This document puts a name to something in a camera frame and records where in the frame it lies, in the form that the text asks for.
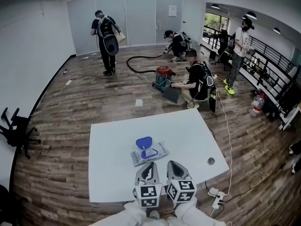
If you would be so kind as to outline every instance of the black t-shirt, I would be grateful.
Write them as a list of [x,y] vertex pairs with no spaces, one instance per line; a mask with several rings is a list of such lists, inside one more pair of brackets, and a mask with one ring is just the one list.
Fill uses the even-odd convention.
[[[114,25],[116,24],[115,20],[112,17],[108,16],[108,19],[110,19]],[[96,29],[97,35],[98,35],[98,37],[100,37],[99,32],[98,32],[98,23],[99,23],[99,19],[94,19],[91,29]]]
[[190,95],[196,100],[205,100],[208,96],[208,89],[206,82],[204,80],[204,71],[202,65],[198,61],[193,62],[193,66],[189,69],[189,84],[196,82],[195,88],[189,89]]
[[183,41],[182,36],[176,32],[173,37],[173,44],[179,44]]

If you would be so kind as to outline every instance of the water bottle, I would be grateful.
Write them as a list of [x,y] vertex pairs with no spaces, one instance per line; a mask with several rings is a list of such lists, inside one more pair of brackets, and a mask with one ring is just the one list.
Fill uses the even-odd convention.
[[254,97],[253,102],[251,103],[251,109],[249,111],[252,117],[256,117],[264,105],[264,94],[257,95]]

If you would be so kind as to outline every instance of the vacuum hose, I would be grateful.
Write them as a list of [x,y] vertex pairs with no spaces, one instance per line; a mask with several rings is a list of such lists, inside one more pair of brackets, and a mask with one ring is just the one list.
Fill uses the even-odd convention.
[[157,57],[148,57],[148,56],[134,56],[134,57],[130,57],[128,60],[127,60],[127,66],[130,68],[130,70],[134,71],[135,73],[150,73],[150,72],[156,72],[155,70],[144,70],[144,71],[137,71],[135,69],[133,69],[130,65],[129,65],[129,61],[133,58],[159,58],[161,57],[162,55],[164,55],[165,53],[162,53],[161,55],[157,56]]

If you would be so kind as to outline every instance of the cap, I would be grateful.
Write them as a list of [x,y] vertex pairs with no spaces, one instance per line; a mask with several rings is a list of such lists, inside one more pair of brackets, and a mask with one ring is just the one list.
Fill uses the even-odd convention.
[[246,23],[246,25],[248,25],[249,28],[254,29],[254,26],[252,25],[252,20],[249,18],[244,19],[244,22]]
[[166,30],[165,33],[164,33],[164,39],[168,38],[168,36],[169,36],[170,34],[172,34],[173,32],[174,32],[174,31],[172,31],[172,30]]
[[197,57],[197,51],[194,48],[190,48],[185,51],[186,52],[186,57]]
[[97,11],[95,12],[95,16],[96,16],[96,14],[98,14],[98,13],[102,13],[102,11],[101,11],[101,10],[97,10]]

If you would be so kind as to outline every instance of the white t-shirt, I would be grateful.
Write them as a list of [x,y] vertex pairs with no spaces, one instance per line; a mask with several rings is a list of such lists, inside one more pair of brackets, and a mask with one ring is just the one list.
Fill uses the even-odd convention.
[[[235,32],[235,39],[241,41],[244,46],[247,46],[248,45],[248,39],[249,39],[249,32],[248,31],[243,31],[242,28],[239,27],[239,28],[236,29],[236,32]],[[241,56],[241,57],[246,56],[246,51],[243,50],[237,44],[235,44],[234,52],[237,55]]]

